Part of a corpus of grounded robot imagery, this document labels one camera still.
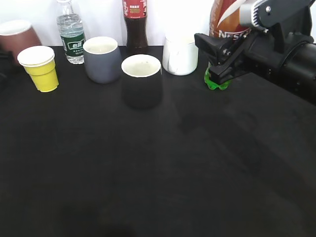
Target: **nescafe logo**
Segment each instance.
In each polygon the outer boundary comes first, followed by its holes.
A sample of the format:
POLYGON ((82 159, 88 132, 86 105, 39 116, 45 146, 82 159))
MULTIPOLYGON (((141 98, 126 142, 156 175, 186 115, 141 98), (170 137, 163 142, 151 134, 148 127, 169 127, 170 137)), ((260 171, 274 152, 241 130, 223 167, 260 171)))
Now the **nescafe logo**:
POLYGON ((251 31, 251 29, 247 29, 245 31, 241 31, 241 32, 223 32, 223 31, 219 31, 219 37, 220 38, 229 38, 232 37, 234 40, 238 40, 239 38, 241 38, 242 36, 249 34, 251 31))

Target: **cola bottle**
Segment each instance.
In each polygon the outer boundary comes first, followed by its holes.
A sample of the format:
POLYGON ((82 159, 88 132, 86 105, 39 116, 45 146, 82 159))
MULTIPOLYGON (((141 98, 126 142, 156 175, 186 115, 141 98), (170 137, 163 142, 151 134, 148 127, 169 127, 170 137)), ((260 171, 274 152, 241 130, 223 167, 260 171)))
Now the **cola bottle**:
POLYGON ((127 51, 130 55, 144 54, 148 49, 146 36, 147 0, 123 0, 127 28, 127 51))
MULTIPOLYGON (((248 34, 251 29, 239 24, 239 9, 245 2, 246 0, 215 0, 210 15, 209 35, 219 38, 232 37, 233 40, 237 40, 248 34)), ((225 90, 231 83, 227 81, 222 85, 218 85, 210 78, 211 75, 207 69, 204 80, 211 90, 216 88, 225 90)))

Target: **plastic bottle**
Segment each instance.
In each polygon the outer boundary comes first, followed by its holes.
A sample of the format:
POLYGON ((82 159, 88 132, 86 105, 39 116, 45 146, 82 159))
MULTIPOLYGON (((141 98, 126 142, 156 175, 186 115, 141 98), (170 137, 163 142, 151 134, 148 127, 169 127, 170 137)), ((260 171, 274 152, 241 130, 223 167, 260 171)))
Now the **plastic bottle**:
MULTIPOLYGON (((239 39, 250 32, 249 28, 242 27, 239 24, 239 8, 246 0, 215 0, 210 15, 209 35, 212 37, 232 37, 234 40, 239 39)), ((209 68, 207 68, 204 76, 205 83, 209 89, 225 90, 231 81, 227 81, 222 85, 218 85, 211 81, 209 68)))
POLYGON ((71 0, 57 0, 57 2, 60 7, 57 25, 66 57, 72 64, 82 64, 84 43, 82 20, 74 13, 71 0))
POLYGON ((130 54, 146 53, 147 0, 123 0, 127 28, 127 50, 130 54))

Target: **gray mug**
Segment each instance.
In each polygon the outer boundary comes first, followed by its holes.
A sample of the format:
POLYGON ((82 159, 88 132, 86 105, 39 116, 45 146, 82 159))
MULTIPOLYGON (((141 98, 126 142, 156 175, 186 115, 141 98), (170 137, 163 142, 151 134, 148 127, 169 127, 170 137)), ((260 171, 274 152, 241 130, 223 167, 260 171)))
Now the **gray mug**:
POLYGON ((96 83, 110 83, 119 79, 122 58, 118 42, 110 37, 94 37, 83 44, 84 67, 88 77, 96 83))

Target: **white wall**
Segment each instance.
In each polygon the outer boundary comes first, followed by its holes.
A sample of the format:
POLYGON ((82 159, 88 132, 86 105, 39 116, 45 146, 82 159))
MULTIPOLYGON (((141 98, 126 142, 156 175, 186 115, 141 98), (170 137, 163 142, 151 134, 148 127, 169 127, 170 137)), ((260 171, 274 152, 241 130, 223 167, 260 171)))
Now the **white wall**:
MULTIPOLYGON (((56 0, 0 0, 0 22, 30 20, 44 45, 61 45, 56 26, 56 0)), ((86 38, 110 36, 126 43, 121 0, 73 0, 74 10, 84 21, 86 38)), ((172 28, 208 33, 213 0, 148 0, 147 36, 150 45, 163 45, 172 28)), ((316 6, 313 7, 316 25, 316 6)), ((316 27, 313 27, 316 38, 316 27)))

